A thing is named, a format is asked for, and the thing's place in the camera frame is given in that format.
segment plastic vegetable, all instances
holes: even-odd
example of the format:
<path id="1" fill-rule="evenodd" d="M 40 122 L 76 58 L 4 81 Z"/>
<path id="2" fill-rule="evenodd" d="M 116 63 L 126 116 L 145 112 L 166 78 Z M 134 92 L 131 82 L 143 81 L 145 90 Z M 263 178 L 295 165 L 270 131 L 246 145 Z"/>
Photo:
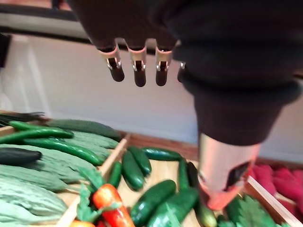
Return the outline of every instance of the plastic vegetable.
<path id="1" fill-rule="evenodd" d="M 187 174 L 189 179 L 189 184 L 191 187 L 198 188 L 200 187 L 199 181 L 198 181 L 198 171 L 195 165 L 192 162 L 189 162 L 187 164 Z M 205 204 L 203 204 L 201 201 L 197 200 L 194 210 L 196 213 L 196 218 L 201 226 L 205 227 L 216 227 L 217 226 L 217 220 L 214 215 L 214 212 L 210 210 Z"/>
<path id="2" fill-rule="evenodd" d="M 59 150 L 64 153 L 77 156 L 85 161 L 90 162 L 95 166 L 102 164 L 100 159 L 95 153 L 84 147 L 80 147 L 74 144 L 70 144 L 58 140 L 51 140 L 51 139 L 27 139 L 23 141 L 27 145 L 46 148 L 46 149 Z"/>
<path id="3" fill-rule="evenodd" d="M 242 200 L 234 198 L 225 208 L 228 218 L 234 224 L 243 227 L 275 227 L 271 216 L 261 207 L 260 203 L 248 195 Z"/>
<path id="4" fill-rule="evenodd" d="M 298 183 L 303 184 L 303 170 L 301 169 L 293 170 L 293 175 Z"/>
<path id="5" fill-rule="evenodd" d="M 163 148 L 144 147 L 142 150 L 149 159 L 159 161 L 179 161 L 182 158 L 179 153 Z"/>
<path id="6" fill-rule="evenodd" d="M 74 226 L 90 226 L 101 213 L 106 210 L 115 210 L 121 206 L 121 203 L 113 202 L 109 207 L 102 207 L 99 210 L 93 210 L 89 206 L 90 191 L 82 184 L 80 188 L 80 202 L 77 206 L 78 222 Z"/>
<path id="7" fill-rule="evenodd" d="M 0 201 L 27 209 L 37 216 L 62 215 L 67 206 L 55 193 L 30 183 L 0 176 Z"/>
<path id="8" fill-rule="evenodd" d="M 188 189 L 189 182 L 187 176 L 187 162 L 184 158 L 179 161 L 178 166 L 178 189 L 179 191 Z"/>
<path id="9" fill-rule="evenodd" d="M 190 188 L 169 197 L 154 212 L 146 227 L 170 227 L 170 213 L 173 213 L 181 223 L 198 199 L 196 189 Z"/>
<path id="10" fill-rule="evenodd" d="M 102 216 L 111 227 L 134 227 L 131 217 L 125 206 L 122 205 L 121 197 L 116 188 L 105 183 L 96 169 L 80 168 L 79 172 L 90 182 L 90 190 L 93 193 L 92 201 L 97 209 L 109 207 L 113 203 L 121 203 L 119 208 L 102 213 Z"/>
<path id="11" fill-rule="evenodd" d="M 48 121 L 46 124 L 51 127 L 58 127 L 60 129 L 94 133 L 97 135 L 102 135 L 112 138 L 117 141 L 120 141 L 121 139 L 121 135 L 118 131 L 98 122 L 74 120 L 74 119 L 52 119 Z"/>
<path id="12" fill-rule="evenodd" d="M 303 197 L 303 187 L 297 181 L 274 177 L 274 185 L 281 195 L 291 200 L 297 201 Z"/>
<path id="13" fill-rule="evenodd" d="M 144 175 L 134 156 L 128 150 L 122 156 L 122 175 L 132 190 L 138 191 L 143 188 L 145 183 Z"/>
<path id="14" fill-rule="evenodd" d="M 18 166 L 39 160 L 41 152 L 25 150 L 20 148 L 1 148 L 0 164 Z"/>
<path id="15" fill-rule="evenodd" d="M 120 162 L 114 162 L 112 171 L 109 175 L 108 183 L 114 186 L 115 188 L 118 188 L 120 181 L 121 181 L 121 175 L 122 175 L 122 165 Z"/>
<path id="16" fill-rule="evenodd" d="M 130 146 L 128 147 L 128 150 L 132 153 L 134 156 L 134 159 L 136 160 L 136 163 L 142 170 L 142 173 L 144 176 L 149 175 L 152 172 L 151 169 L 151 163 L 144 151 L 141 149 L 135 147 L 135 146 Z"/>
<path id="17" fill-rule="evenodd" d="M 58 137 L 58 138 L 72 138 L 74 134 L 69 131 L 61 129 L 34 129 L 27 131 L 19 131 L 10 135 L 0 137 L 0 144 L 2 143 L 16 143 L 23 139 L 29 138 L 45 138 L 45 137 Z"/>
<path id="18" fill-rule="evenodd" d="M 0 200 L 0 222 L 35 224 L 43 221 L 58 220 L 60 217 L 60 215 L 36 216 L 21 206 Z"/>
<path id="19" fill-rule="evenodd" d="M 260 179 L 258 180 L 258 183 L 264 188 L 266 189 L 266 191 L 268 191 L 271 195 L 275 195 L 276 194 L 276 187 L 275 185 L 267 180 L 267 179 Z"/>
<path id="20" fill-rule="evenodd" d="M 287 181 L 296 181 L 289 169 L 286 167 L 280 168 L 274 172 L 274 177 L 278 177 Z"/>
<path id="21" fill-rule="evenodd" d="M 130 216 L 136 227 L 144 226 L 155 209 L 176 191 L 172 180 L 162 181 L 148 189 L 131 208 Z"/>

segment fake vegetable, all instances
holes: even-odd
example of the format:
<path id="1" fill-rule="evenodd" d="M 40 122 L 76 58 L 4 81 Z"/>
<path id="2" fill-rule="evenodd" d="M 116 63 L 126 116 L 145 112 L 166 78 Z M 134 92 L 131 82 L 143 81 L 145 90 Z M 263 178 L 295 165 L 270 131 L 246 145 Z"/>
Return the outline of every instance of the fake vegetable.
<path id="1" fill-rule="evenodd" d="M 121 204 L 115 210 L 105 211 L 102 213 L 102 216 L 111 225 L 111 227 L 135 227 L 125 206 L 122 204 L 118 191 L 114 186 L 105 183 L 102 176 L 96 169 L 90 170 L 81 168 L 79 172 L 87 181 L 90 182 L 90 190 L 93 193 L 92 201 L 97 209 L 109 207 L 113 203 Z"/>
<path id="2" fill-rule="evenodd" d="M 102 164 L 100 159 L 95 153 L 93 153 L 92 151 L 86 148 L 74 144 L 70 144 L 58 140 L 51 140 L 51 139 L 27 139 L 23 141 L 27 145 L 46 148 L 46 149 L 59 150 L 64 153 L 77 156 L 85 161 L 90 162 L 95 166 L 99 166 Z"/>
<path id="3" fill-rule="evenodd" d="M 0 222 L 15 224 L 36 224 L 43 221 L 58 220 L 60 215 L 36 216 L 16 204 L 0 200 Z"/>
<path id="4" fill-rule="evenodd" d="M 243 227 L 275 227 L 271 216 L 261 207 L 260 203 L 248 195 L 244 199 L 234 198 L 225 208 L 228 218 L 236 225 Z"/>
<path id="5" fill-rule="evenodd" d="M 146 227 L 170 227 L 168 207 L 171 209 L 170 213 L 173 213 L 178 222 L 181 223 L 193 208 L 197 199 L 198 192 L 196 189 L 189 188 L 178 192 L 156 209 Z"/>

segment wooden tray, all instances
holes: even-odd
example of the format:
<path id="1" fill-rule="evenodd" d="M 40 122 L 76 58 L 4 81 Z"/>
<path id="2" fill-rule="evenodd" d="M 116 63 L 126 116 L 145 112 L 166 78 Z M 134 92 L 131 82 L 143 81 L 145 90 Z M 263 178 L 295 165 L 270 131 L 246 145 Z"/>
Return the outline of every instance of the wooden tray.
<path id="1" fill-rule="evenodd" d="M 6 126 L 0 128 L 0 136 L 5 136 L 14 133 L 15 130 L 11 126 Z M 124 138 L 119 142 L 119 144 L 116 146 L 115 149 L 112 150 L 112 153 L 109 155 L 109 157 L 105 160 L 102 166 L 97 166 L 97 169 L 106 177 L 109 170 L 111 169 L 112 163 L 116 160 L 119 160 L 121 158 L 122 150 L 125 149 L 127 146 L 127 142 L 129 141 L 130 134 L 124 133 Z M 50 222 L 53 224 L 48 225 L 32 225 L 33 227 L 54 227 L 54 226 L 65 226 L 68 227 L 68 224 L 65 224 L 66 217 L 70 217 L 70 213 L 74 213 L 75 209 L 77 207 L 77 204 L 79 203 L 79 195 L 72 192 L 61 192 L 57 193 L 57 195 L 66 203 L 66 205 L 69 207 L 66 213 L 63 215 L 61 220 L 59 222 Z"/>
<path id="2" fill-rule="evenodd" d="M 139 146 L 160 146 L 160 147 L 166 147 L 171 148 L 171 141 L 168 140 L 168 143 L 165 144 L 165 141 L 160 139 L 160 145 L 159 145 L 159 139 L 157 140 L 157 143 L 152 143 L 152 139 L 148 139 L 146 137 L 147 143 L 142 142 L 143 140 L 140 139 L 140 141 L 135 141 L 135 138 L 137 138 L 138 135 L 135 135 L 134 137 L 128 134 L 124 141 L 120 144 L 121 146 L 119 149 L 116 149 L 115 156 L 113 156 L 109 161 L 112 161 L 112 163 L 116 160 L 120 160 L 120 157 L 122 156 L 123 152 L 125 151 L 124 148 L 126 148 L 127 144 L 131 145 L 139 145 Z M 128 188 L 126 185 L 124 179 L 121 179 L 121 183 L 118 187 L 119 194 L 121 195 L 121 198 L 123 200 L 123 203 L 127 207 L 131 207 L 134 205 L 134 203 L 140 198 L 140 196 L 151 186 L 155 185 L 158 182 L 161 182 L 165 179 L 172 179 L 175 182 L 177 182 L 177 174 L 178 174 L 178 162 L 166 162 L 166 161 L 154 161 L 151 160 L 152 165 L 152 173 L 151 175 L 146 178 L 146 184 L 144 188 L 140 192 L 134 192 Z M 106 166 L 104 168 L 105 170 L 102 171 L 103 175 L 106 175 L 111 170 L 111 165 Z M 272 195 L 270 195 L 258 182 L 256 182 L 253 178 L 249 178 L 247 185 L 245 186 L 244 192 L 252 195 L 258 201 L 266 208 L 266 210 L 270 213 L 272 218 L 275 220 L 276 223 L 288 223 L 291 227 L 303 227 L 303 224 L 298 221 L 286 208 L 284 208 Z M 71 222 L 74 221 L 76 217 L 76 207 L 79 203 L 79 198 L 74 201 L 74 203 L 70 206 L 70 208 L 66 211 L 66 213 L 62 216 L 61 220 L 57 223 L 56 227 L 68 227 Z M 190 214 L 186 217 L 186 219 L 183 222 L 183 226 L 185 227 L 199 227 L 196 220 L 196 216 L 194 211 L 191 211 Z"/>

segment cucumber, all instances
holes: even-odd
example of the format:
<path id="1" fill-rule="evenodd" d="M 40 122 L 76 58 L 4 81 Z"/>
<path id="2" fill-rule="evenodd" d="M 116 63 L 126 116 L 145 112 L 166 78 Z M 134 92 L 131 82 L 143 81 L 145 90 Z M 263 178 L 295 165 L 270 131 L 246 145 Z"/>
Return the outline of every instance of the cucumber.
<path id="1" fill-rule="evenodd" d="M 31 146 L 59 150 L 64 153 L 77 156 L 85 161 L 90 162 L 95 166 L 100 166 L 102 164 L 101 160 L 95 153 L 93 153 L 89 149 L 71 143 L 51 139 L 25 139 L 23 140 L 23 142 Z"/>
<path id="2" fill-rule="evenodd" d="M 21 148 L 1 148 L 0 164 L 18 166 L 39 160 L 41 152 Z"/>
<path id="3" fill-rule="evenodd" d="M 187 176 L 187 162 L 184 158 L 179 161 L 178 166 L 178 189 L 179 191 L 189 188 L 188 176 Z"/>
<path id="4" fill-rule="evenodd" d="M 146 225 L 154 210 L 176 191 L 172 180 L 162 181 L 147 190 L 131 208 L 130 216 L 136 227 Z"/>
<path id="5" fill-rule="evenodd" d="M 126 151 L 122 156 L 122 175 L 127 185 L 134 191 L 143 188 L 144 176 L 132 153 Z"/>
<path id="6" fill-rule="evenodd" d="M 198 171 L 195 165 L 192 162 L 187 164 L 187 175 L 189 179 L 189 185 L 195 188 L 197 191 L 200 188 L 199 180 L 198 180 Z M 194 206 L 195 214 L 197 221 L 201 226 L 205 227 L 216 227 L 217 220 L 214 212 L 209 209 L 205 204 L 201 201 L 197 201 Z"/>
<path id="7" fill-rule="evenodd" d="M 121 181 L 122 165 L 120 162 L 114 162 L 112 171 L 109 175 L 108 183 L 118 188 Z"/>
<path id="8" fill-rule="evenodd" d="M 149 175 L 152 172 L 152 169 L 151 169 L 151 162 L 146 156 L 146 154 L 141 149 L 135 146 L 128 147 L 128 150 L 134 156 L 134 159 L 136 160 L 138 166 L 142 170 L 143 175 L 144 176 Z"/>
<path id="9" fill-rule="evenodd" d="M 101 136 L 106 136 L 116 141 L 121 140 L 121 135 L 118 131 L 98 122 L 74 120 L 74 119 L 53 119 L 48 121 L 46 124 L 51 127 L 68 129 L 73 131 L 82 131 L 82 132 L 93 133 Z"/>
<path id="10" fill-rule="evenodd" d="M 179 153 L 163 148 L 144 147 L 142 150 L 149 159 L 159 161 L 179 161 L 182 158 Z"/>
<path id="11" fill-rule="evenodd" d="M 181 223 L 191 211 L 198 199 L 196 189 L 189 188 L 169 197 L 154 212 L 146 227 L 171 227 L 170 213 Z"/>
<path id="12" fill-rule="evenodd" d="M 73 139 L 71 139 L 71 141 L 66 140 L 66 142 L 86 148 L 86 149 L 94 152 L 98 156 L 98 158 L 100 159 L 101 162 L 104 162 L 107 159 L 107 157 L 110 155 L 110 152 L 108 149 L 97 146 L 95 144 L 90 144 L 87 142 L 73 140 Z"/>

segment wooden crate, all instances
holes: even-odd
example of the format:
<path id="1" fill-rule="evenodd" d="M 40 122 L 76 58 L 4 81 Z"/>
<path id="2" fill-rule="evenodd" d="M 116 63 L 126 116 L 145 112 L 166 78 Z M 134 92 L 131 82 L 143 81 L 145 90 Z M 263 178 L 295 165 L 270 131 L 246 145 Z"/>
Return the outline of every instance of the wooden crate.
<path id="1" fill-rule="evenodd" d="M 130 135 L 128 134 L 121 145 L 121 149 L 116 150 L 115 157 L 111 160 L 111 164 L 114 161 L 119 160 L 122 156 L 123 152 L 125 151 L 125 147 L 127 144 L 130 145 L 137 145 L 137 146 L 155 146 L 155 147 L 163 147 L 169 148 L 171 150 L 177 150 L 185 157 L 191 157 L 193 153 L 193 146 L 171 141 L 171 140 L 163 140 L 159 138 L 152 138 L 146 137 L 141 135 Z M 134 192 L 129 189 L 126 185 L 124 179 L 121 179 L 121 183 L 118 187 L 119 194 L 123 200 L 123 203 L 127 207 L 133 206 L 136 201 L 140 198 L 140 196 L 151 186 L 155 185 L 158 182 L 161 182 L 165 179 L 172 179 L 177 182 L 177 174 L 178 174 L 178 162 L 165 162 L 165 161 L 154 161 L 151 160 L 152 165 L 152 173 L 151 175 L 146 178 L 146 184 L 144 188 L 139 192 Z M 108 174 L 111 167 L 106 167 L 106 172 L 102 171 L 103 174 Z M 270 213 L 272 218 L 275 220 L 276 223 L 288 223 L 291 227 L 303 227 L 303 224 L 298 221 L 286 208 L 284 208 L 272 195 L 270 195 L 258 182 L 256 182 L 251 177 L 249 178 L 247 185 L 244 189 L 245 193 L 248 193 L 258 199 L 258 201 L 266 208 L 266 210 Z M 71 222 L 74 221 L 76 217 L 76 207 L 79 203 L 79 198 L 74 201 L 74 203 L 69 207 L 66 213 L 63 215 L 61 220 L 58 222 L 56 227 L 68 227 Z M 183 222 L 183 226 L 185 227 L 199 227 L 196 220 L 196 216 L 194 211 L 192 210 L 190 214 L 186 217 Z"/>

